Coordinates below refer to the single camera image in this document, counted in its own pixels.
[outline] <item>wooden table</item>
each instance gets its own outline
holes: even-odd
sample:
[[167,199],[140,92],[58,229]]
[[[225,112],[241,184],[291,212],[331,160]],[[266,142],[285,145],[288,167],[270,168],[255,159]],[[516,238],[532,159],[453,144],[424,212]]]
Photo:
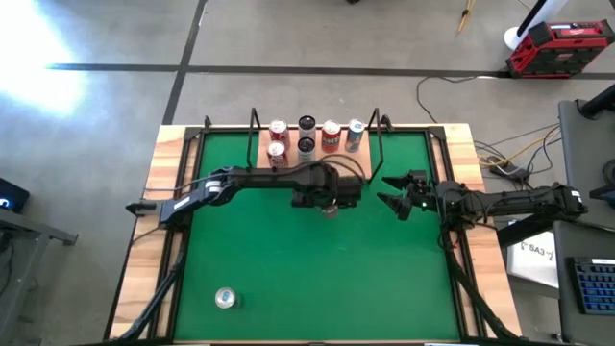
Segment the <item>wooden table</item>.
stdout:
[[[396,128],[404,126],[429,127],[431,125],[396,125]],[[465,183],[470,189],[484,191],[469,125],[443,124],[442,126],[446,132],[448,151],[455,180]],[[168,187],[175,185],[184,144],[185,130],[186,126],[160,127],[146,186]],[[433,141],[433,146],[440,175],[439,178],[441,181],[447,180],[442,156],[439,155],[441,150],[439,150],[437,141]],[[195,162],[196,151],[196,145],[191,145],[188,152],[187,170],[185,171],[186,181],[192,179],[191,167]],[[143,195],[145,199],[168,199],[172,197],[171,192],[162,191],[147,191]],[[158,217],[155,215],[139,217],[135,223],[134,237],[142,235],[157,225]],[[176,234],[174,237],[172,258],[177,254],[181,235]],[[480,294],[511,331],[521,334],[495,231],[485,227],[476,227],[467,232],[467,237]],[[150,301],[156,289],[164,239],[165,231],[155,231],[151,235],[142,238],[130,249],[126,267],[122,272],[118,285],[116,304],[114,304],[114,309],[111,311],[110,323],[105,337],[118,337],[126,332]],[[165,335],[166,332],[172,289],[167,294],[161,307],[160,321],[158,323],[159,335]],[[461,288],[461,291],[469,335],[477,335],[472,305],[467,295],[463,292],[463,288]]]

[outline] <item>white paper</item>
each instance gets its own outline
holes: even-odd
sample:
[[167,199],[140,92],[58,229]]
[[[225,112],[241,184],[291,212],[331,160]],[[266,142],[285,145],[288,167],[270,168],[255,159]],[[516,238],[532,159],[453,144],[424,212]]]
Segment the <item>white paper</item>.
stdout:
[[559,288],[554,234],[545,232],[508,247],[508,274]]

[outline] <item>soda can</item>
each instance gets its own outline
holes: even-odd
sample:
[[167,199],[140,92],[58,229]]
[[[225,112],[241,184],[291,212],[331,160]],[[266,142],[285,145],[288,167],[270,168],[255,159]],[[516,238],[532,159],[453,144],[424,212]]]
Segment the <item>soda can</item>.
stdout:
[[235,304],[237,295],[228,287],[223,287],[215,292],[215,305],[221,309],[228,309]]
[[271,140],[278,140],[286,146],[290,147],[290,133],[288,132],[288,125],[281,119],[275,119],[269,124],[269,135]]
[[311,162],[316,160],[316,142],[310,137],[299,139],[299,162]]
[[308,137],[316,140],[316,119],[310,115],[299,118],[299,138]]
[[323,151],[333,153],[339,148],[342,129],[338,123],[328,120],[323,125]]
[[267,148],[267,157],[269,158],[269,165],[272,168],[288,167],[286,146],[278,140],[274,140],[269,144],[269,147]]
[[350,121],[348,125],[348,135],[346,136],[346,151],[349,153],[354,153],[358,150],[358,146],[361,143],[361,139],[363,138],[363,131],[365,130],[365,125],[362,121],[353,119]]

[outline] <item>can lid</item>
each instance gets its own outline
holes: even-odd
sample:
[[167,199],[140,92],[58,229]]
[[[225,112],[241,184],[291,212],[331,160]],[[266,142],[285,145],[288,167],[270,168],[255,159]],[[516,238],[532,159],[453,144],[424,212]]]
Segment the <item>can lid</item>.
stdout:
[[215,305],[221,309],[228,309],[233,306],[236,296],[234,291],[228,287],[218,289],[215,293]]
[[299,118],[299,127],[302,130],[311,130],[316,127],[316,119],[311,115],[304,115]]
[[286,150],[284,143],[278,140],[274,140],[269,144],[269,147],[267,148],[267,153],[269,153],[269,155],[271,156],[277,156],[283,154],[284,150]]
[[316,143],[314,142],[314,139],[310,137],[303,137],[299,140],[297,146],[299,147],[300,152],[309,153],[314,150]]
[[269,124],[269,130],[275,134],[282,133],[286,130],[286,122],[281,119],[275,119]]
[[348,128],[353,132],[363,132],[363,130],[365,130],[365,124],[360,120],[352,119]]
[[329,135],[336,135],[340,129],[339,124],[332,120],[327,120],[323,125],[323,131]]

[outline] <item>gray floor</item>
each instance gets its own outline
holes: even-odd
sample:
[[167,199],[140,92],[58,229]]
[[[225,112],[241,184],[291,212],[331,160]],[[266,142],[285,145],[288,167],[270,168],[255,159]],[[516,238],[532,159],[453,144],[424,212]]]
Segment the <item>gray floor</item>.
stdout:
[[[193,64],[355,66],[497,70],[509,54],[505,29],[528,10],[516,0],[478,1],[460,36],[465,1],[210,0]],[[179,64],[197,0],[84,0],[0,5],[0,177],[32,192],[26,214],[81,235],[54,246],[28,299],[19,336],[44,345],[99,341],[175,73],[44,71],[49,62]],[[608,1],[570,0],[561,19],[608,18]],[[614,72],[615,48],[588,67]],[[429,123],[415,98],[420,78],[188,74],[174,124],[247,123],[311,113],[367,119],[374,107],[395,122]],[[441,122],[467,122],[486,142],[555,123],[562,99],[591,98],[612,81],[429,80],[421,100]],[[499,148],[512,154],[530,137]],[[534,185],[565,182],[559,144],[554,169]],[[518,159],[527,160],[527,156]],[[544,167],[544,158],[536,161]],[[486,179],[489,191],[511,185]],[[556,300],[515,290],[524,334],[558,332]]]

